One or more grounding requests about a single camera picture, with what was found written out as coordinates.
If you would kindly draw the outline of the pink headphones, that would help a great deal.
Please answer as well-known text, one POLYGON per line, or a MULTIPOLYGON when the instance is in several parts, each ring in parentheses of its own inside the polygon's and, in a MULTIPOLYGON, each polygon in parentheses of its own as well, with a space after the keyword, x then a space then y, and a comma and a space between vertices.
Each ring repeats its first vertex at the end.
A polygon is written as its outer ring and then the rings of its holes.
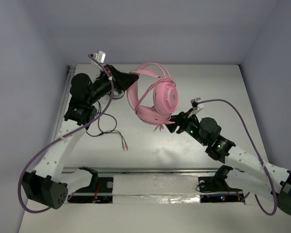
POLYGON ((135 82, 127 91, 127 101, 137 117, 144 123, 155 125, 155 130, 162 130, 164 125, 172 124, 171 115, 177 110, 179 96, 175 81, 169 71, 158 63, 144 63, 130 73, 145 75, 158 80, 138 97, 138 83, 135 82), (145 97, 153 92, 153 106, 142 105, 145 97))

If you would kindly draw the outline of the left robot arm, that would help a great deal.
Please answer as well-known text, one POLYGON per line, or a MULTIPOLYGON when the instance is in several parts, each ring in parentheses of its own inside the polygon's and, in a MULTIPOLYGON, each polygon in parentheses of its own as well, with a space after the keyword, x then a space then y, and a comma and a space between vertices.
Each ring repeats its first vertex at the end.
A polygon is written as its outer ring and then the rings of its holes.
POLYGON ((71 174, 63 174, 63 169, 78 141, 102 116, 94 103, 108 94, 125 92, 138 79, 137 74, 120 72, 112 65, 104 65, 94 81, 85 73, 72 78, 71 99, 57 138, 38 152, 42 158, 31 172, 22 171, 18 189, 23 189, 29 200, 47 210, 59 209, 77 190, 98 189, 96 170, 82 166, 71 174))

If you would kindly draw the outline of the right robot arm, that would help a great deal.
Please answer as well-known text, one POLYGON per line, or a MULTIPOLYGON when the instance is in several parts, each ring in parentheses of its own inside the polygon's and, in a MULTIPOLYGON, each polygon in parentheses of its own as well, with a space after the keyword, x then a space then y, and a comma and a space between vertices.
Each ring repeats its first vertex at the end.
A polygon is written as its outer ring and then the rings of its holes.
POLYGON ((206 154, 223 163, 227 169, 216 176, 214 185, 225 191, 229 187, 247 190, 277 203, 277 207, 291 216, 291 169, 261 162, 245 152, 234 142, 221 136, 221 127, 210 117, 198 120, 196 116, 181 112, 171 117, 173 124, 167 128, 171 133, 186 132, 206 147, 206 154))

